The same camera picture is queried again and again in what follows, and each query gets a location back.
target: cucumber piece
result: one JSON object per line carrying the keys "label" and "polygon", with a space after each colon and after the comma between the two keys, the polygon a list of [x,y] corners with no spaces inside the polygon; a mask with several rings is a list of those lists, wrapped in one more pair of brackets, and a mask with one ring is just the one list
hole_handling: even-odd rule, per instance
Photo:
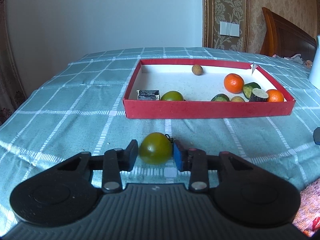
{"label": "cucumber piece", "polygon": [[261,87],[256,82],[251,82],[251,83],[245,84],[243,86],[242,91],[243,91],[245,98],[250,99],[252,89],[254,89],[254,88],[261,89]]}
{"label": "cucumber piece", "polygon": [[254,88],[249,99],[249,102],[266,102],[269,95],[262,89]]}
{"label": "cucumber piece", "polygon": [[230,99],[225,94],[218,94],[214,98],[212,98],[211,101],[214,101],[214,102],[229,102]]}

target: blue foam pad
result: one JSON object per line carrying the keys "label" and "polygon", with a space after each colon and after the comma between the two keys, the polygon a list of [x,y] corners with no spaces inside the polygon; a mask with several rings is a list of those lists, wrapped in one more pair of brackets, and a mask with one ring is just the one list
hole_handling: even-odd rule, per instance
{"label": "blue foam pad", "polygon": [[176,163],[177,169],[182,170],[182,153],[179,151],[177,145],[173,143],[173,159]]}

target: green tomato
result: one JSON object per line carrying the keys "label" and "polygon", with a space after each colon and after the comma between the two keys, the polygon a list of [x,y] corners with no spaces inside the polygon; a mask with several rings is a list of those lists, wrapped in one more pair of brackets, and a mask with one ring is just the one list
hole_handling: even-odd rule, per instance
{"label": "green tomato", "polygon": [[143,139],[139,148],[139,155],[148,164],[165,163],[172,156],[172,144],[164,134],[150,133]]}
{"label": "green tomato", "polygon": [[178,91],[169,91],[161,97],[161,100],[164,100],[164,101],[183,101],[183,96]]}

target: orange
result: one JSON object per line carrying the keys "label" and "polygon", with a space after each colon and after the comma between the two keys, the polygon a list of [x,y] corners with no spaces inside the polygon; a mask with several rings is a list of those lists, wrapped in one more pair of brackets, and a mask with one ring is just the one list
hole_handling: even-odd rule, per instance
{"label": "orange", "polygon": [[244,81],[242,77],[237,74],[228,74],[223,81],[224,87],[230,93],[237,94],[242,92]]}
{"label": "orange", "polygon": [[284,101],[283,94],[277,89],[269,89],[267,93],[269,95],[267,102],[283,102]]}

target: teal plaid tablecloth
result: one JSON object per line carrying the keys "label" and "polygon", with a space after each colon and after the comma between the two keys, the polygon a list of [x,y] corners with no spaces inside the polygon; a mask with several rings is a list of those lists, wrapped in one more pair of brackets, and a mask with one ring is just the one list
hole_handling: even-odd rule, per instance
{"label": "teal plaid tablecloth", "polygon": [[[205,58],[258,63],[297,100],[290,116],[210,120],[130,120],[122,96],[142,58]],[[84,56],[46,82],[0,127],[0,235],[16,220],[9,205],[21,181],[81,151],[102,155],[125,148],[152,132],[178,138],[185,147],[208,154],[230,151],[293,183],[302,190],[320,177],[320,148],[312,133],[320,126],[320,91],[308,82],[309,70],[285,59],[206,48],[139,48]],[[216,186],[215,172],[209,172]],[[126,182],[188,182],[173,161],[150,166],[137,159]],[[101,186],[101,172],[92,183]]]}

